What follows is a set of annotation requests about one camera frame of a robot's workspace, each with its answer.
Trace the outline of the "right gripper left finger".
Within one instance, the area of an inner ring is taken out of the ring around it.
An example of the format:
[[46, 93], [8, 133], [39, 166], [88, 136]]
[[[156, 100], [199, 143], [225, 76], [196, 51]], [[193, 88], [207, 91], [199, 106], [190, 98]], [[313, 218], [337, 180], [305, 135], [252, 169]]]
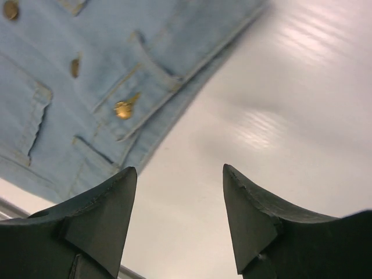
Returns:
[[137, 185], [127, 167], [67, 201], [1, 221], [1, 278], [117, 278]]

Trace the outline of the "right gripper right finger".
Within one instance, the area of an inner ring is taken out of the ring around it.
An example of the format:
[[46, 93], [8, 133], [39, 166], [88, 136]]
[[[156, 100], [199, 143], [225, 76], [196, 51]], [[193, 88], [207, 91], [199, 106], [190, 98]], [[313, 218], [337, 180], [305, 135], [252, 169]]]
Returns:
[[243, 278], [370, 278], [371, 211], [338, 218], [294, 205], [229, 164], [223, 192]]

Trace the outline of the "light blue denim skirt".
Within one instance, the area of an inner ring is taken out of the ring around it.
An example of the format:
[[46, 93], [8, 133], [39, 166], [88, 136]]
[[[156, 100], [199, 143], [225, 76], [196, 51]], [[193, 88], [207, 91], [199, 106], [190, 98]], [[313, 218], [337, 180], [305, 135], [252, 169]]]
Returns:
[[1, 178], [59, 203], [141, 171], [266, 1], [2, 1]]

